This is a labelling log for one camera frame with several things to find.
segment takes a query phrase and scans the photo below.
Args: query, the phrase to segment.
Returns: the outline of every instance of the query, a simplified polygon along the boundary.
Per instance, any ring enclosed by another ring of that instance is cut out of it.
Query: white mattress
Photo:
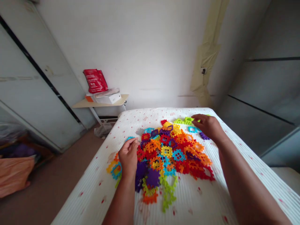
[[[55,224],[102,223],[115,193],[116,180],[106,172],[107,162],[117,152],[127,137],[138,137],[139,128],[157,128],[163,119],[173,122],[193,114],[210,114],[221,123],[222,128],[234,142],[259,179],[273,195],[279,206],[293,224],[300,224],[300,197],[288,187],[216,114],[209,108],[147,108],[121,113],[84,175],[70,194],[64,206],[52,222]],[[183,130],[187,125],[180,125]],[[166,213],[162,212],[163,196],[156,204],[142,203],[142,191],[135,194],[135,224],[238,224],[227,190],[218,148],[211,140],[202,140],[197,133],[191,134],[213,162],[215,181],[194,180],[188,174],[179,174],[175,188],[177,200]]]

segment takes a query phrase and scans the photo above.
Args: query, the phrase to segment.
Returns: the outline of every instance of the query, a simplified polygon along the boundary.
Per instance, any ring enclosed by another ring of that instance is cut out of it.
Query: hand
[[[214,142],[229,139],[223,131],[219,121],[215,117],[197,114],[193,115],[192,118],[194,119],[192,123],[195,125],[195,127],[199,128]]]
[[[119,151],[119,159],[122,165],[122,178],[135,177],[137,171],[137,149],[139,145],[138,138],[132,138],[126,141]]]

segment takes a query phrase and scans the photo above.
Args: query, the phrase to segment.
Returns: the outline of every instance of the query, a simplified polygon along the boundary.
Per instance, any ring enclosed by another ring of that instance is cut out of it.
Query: red bag
[[[87,69],[83,71],[89,86],[88,92],[95,94],[107,91],[108,87],[101,70]]]

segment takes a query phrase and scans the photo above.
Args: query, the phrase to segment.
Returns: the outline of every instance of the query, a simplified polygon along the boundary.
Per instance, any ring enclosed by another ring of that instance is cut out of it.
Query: person's right hand
[[[212,116],[196,114],[191,116],[194,120],[192,123],[199,128],[206,136],[214,142],[227,140],[228,136],[223,131],[219,121]]]

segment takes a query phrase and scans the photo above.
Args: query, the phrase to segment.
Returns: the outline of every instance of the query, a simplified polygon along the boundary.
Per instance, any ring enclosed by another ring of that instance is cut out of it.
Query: wooden tabletop
[[[96,102],[88,102],[86,99],[76,103],[72,108],[90,108],[90,107],[106,107],[106,106],[120,106],[126,102],[129,95],[121,95],[121,99],[116,101],[114,104],[104,104]]]

